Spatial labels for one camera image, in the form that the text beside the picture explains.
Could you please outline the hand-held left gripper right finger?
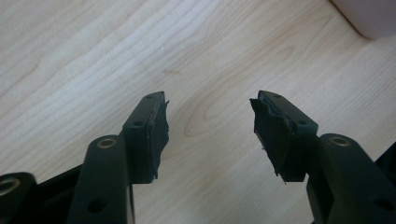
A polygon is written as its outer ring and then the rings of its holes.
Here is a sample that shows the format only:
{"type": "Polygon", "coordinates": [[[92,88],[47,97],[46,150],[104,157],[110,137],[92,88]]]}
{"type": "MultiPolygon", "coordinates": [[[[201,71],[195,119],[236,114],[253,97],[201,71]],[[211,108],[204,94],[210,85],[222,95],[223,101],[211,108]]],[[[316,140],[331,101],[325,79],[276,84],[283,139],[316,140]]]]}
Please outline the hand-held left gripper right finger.
{"type": "Polygon", "coordinates": [[[312,224],[396,224],[396,142],[372,161],[353,139],[318,125],[283,96],[250,101],[254,133],[275,173],[306,181],[312,224]]]}

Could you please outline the pale pink container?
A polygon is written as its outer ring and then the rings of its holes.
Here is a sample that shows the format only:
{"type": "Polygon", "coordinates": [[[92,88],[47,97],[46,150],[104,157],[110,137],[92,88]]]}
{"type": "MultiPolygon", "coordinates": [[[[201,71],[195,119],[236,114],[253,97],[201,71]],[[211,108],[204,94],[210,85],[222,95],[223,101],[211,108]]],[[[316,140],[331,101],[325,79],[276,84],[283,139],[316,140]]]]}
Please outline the pale pink container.
{"type": "Polygon", "coordinates": [[[363,36],[396,35],[396,0],[330,0],[363,36]]]}

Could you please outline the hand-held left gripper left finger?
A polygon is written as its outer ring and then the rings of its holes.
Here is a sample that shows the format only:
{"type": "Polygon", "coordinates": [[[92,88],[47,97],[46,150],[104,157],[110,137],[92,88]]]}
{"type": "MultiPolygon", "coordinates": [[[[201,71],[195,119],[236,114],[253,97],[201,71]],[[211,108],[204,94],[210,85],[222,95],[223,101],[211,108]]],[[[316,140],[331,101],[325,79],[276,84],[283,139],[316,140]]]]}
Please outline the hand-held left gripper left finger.
{"type": "Polygon", "coordinates": [[[144,96],[118,134],[87,149],[66,224],[135,224],[134,184],[158,177],[169,136],[165,94],[144,96]]]}

